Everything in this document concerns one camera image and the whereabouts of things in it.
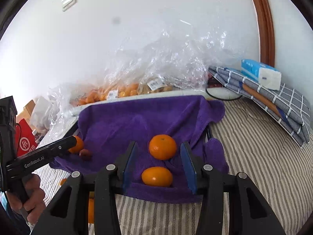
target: striped bedsheet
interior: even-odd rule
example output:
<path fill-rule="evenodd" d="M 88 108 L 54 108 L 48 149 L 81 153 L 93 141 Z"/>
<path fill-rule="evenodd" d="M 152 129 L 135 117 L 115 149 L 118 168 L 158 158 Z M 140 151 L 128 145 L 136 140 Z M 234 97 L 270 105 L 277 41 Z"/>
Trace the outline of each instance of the striped bedsheet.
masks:
<path fill-rule="evenodd" d="M 265 111 L 249 99 L 225 102 L 225 117 L 211 126 L 223 146 L 230 174 L 244 171 L 272 207 L 287 235 L 295 235 L 313 208 L 313 144 L 302 149 Z M 48 204 L 69 173 L 38 169 Z M 228 194 L 224 193 L 223 234 L 228 234 Z M 195 234 L 201 203 L 164 204 L 116 195 L 122 234 Z M 89 225 L 94 234 L 94 225 Z"/>

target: purple towel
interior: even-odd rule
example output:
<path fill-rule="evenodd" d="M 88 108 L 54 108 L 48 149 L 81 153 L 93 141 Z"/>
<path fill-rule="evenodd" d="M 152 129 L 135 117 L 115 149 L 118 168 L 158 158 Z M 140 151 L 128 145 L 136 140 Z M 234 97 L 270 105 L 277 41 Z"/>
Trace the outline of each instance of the purple towel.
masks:
<path fill-rule="evenodd" d="M 89 106 L 80 113 L 78 127 L 85 148 L 93 152 L 92 160 L 82 161 L 78 155 L 69 155 L 65 159 L 55 158 L 50 166 L 68 172 L 78 170 L 83 174 L 98 172 L 114 163 L 134 140 L 139 154 L 127 196 L 152 202 L 197 202 L 199 196 L 192 195 L 187 186 L 179 154 L 180 145 L 188 141 L 193 153 L 202 157 L 205 163 L 228 173 L 222 144 L 214 138 L 204 143 L 201 138 L 206 126 L 210 122 L 219 122 L 224 113 L 222 102 L 207 101 L 203 96 L 140 99 Z M 170 160 L 156 160 L 148 151 L 149 141 L 158 134 L 170 135 L 177 143 L 178 151 Z M 171 171 L 172 187 L 143 184 L 141 173 L 153 166 L 166 167 Z"/>

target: orange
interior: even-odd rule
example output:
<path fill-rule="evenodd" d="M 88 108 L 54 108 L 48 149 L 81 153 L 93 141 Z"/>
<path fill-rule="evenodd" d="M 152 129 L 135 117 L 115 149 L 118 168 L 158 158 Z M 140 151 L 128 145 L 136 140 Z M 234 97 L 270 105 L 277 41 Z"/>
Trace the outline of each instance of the orange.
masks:
<path fill-rule="evenodd" d="M 87 98 L 86 98 L 86 103 L 94 103 L 95 102 L 94 98 L 95 98 L 96 94 L 97 94 L 96 92 L 89 93 Z"/>
<path fill-rule="evenodd" d="M 78 154 L 80 152 L 80 150 L 82 150 L 84 148 L 84 142 L 81 138 L 79 138 L 78 136 L 74 136 L 77 140 L 76 146 L 70 148 L 68 151 L 72 154 Z"/>
<path fill-rule="evenodd" d="M 173 86 L 165 86 L 163 87 L 163 92 L 168 92 L 168 91 L 172 91 L 173 90 Z"/>
<path fill-rule="evenodd" d="M 98 93 L 94 95 L 94 101 L 95 102 L 100 101 Z"/>
<path fill-rule="evenodd" d="M 62 186 L 62 185 L 65 183 L 66 180 L 67 180 L 67 179 L 62 179 L 62 180 L 60 181 L 60 186 Z"/>
<path fill-rule="evenodd" d="M 133 89 L 130 92 L 130 96 L 136 96 L 137 95 L 137 90 Z"/>
<path fill-rule="evenodd" d="M 137 90 L 138 86 L 139 86 L 138 83 L 134 83 L 134 84 L 129 85 L 129 88 L 132 90 Z"/>
<path fill-rule="evenodd" d="M 94 200 L 89 199 L 88 203 L 88 223 L 94 223 Z"/>
<path fill-rule="evenodd" d="M 167 160 L 176 154 L 175 140 L 165 134 L 156 135 L 149 143 L 150 154 L 158 160 Z"/>
<path fill-rule="evenodd" d="M 84 98 L 79 99 L 79 101 L 77 102 L 78 106 L 82 106 L 82 105 L 85 105 L 85 104 L 86 104 L 86 99 L 84 99 Z"/>
<path fill-rule="evenodd" d="M 163 167 L 151 167 L 141 174 L 143 183 L 149 186 L 169 187 L 173 182 L 172 173 Z"/>
<path fill-rule="evenodd" d="M 125 89 L 125 95 L 126 96 L 130 96 L 130 92 L 132 91 L 132 89 L 128 86 L 126 89 Z"/>
<path fill-rule="evenodd" d="M 104 92 L 104 88 L 103 87 L 99 87 L 98 88 L 98 94 L 101 95 Z"/>
<path fill-rule="evenodd" d="M 102 95 L 100 95 L 100 98 L 99 98 L 99 100 L 106 100 L 106 96 L 107 96 L 108 94 L 102 94 Z"/>
<path fill-rule="evenodd" d="M 117 87 L 117 89 L 118 89 L 119 91 L 125 91 L 126 87 L 125 87 L 124 85 L 119 85 L 119 86 Z"/>
<path fill-rule="evenodd" d="M 126 97 L 126 93 L 124 91 L 119 92 L 118 97 L 123 98 Z"/>

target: human hand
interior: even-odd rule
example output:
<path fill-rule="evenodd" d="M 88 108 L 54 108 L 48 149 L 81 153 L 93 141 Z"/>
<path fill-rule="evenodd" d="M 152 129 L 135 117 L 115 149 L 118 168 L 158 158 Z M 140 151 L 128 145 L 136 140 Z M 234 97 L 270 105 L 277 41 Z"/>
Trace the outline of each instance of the human hand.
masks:
<path fill-rule="evenodd" d="M 32 194 L 27 202 L 24 203 L 26 211 L 32 210 L 27 216 L 27 220 L 35 224 L 40 217 L 41 213 L 45 210 L 46 204 L 43 199 L 45 197 L 44 191 L 39 187 L 40 177 L 37 174 L 33 174 L 32 178 L 25 184 L 26 190 L 32 190 Z M 7 200 L 10 203 L 11 208 L 19 214 L 19 209 L 23 207 L 20 199 L 13 193 L 6 192 Z"/>

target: light switch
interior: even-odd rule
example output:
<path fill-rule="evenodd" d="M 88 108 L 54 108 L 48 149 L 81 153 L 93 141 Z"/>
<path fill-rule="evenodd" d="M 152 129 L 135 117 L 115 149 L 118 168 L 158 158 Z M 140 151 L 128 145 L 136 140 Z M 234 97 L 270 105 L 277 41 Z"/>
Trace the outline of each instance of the light switch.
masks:
<path fill-rule="evenodd" d="M 69 7 L 74 5 L 76 0 L 62 0 L 62 10 L 66 11 Z"/>

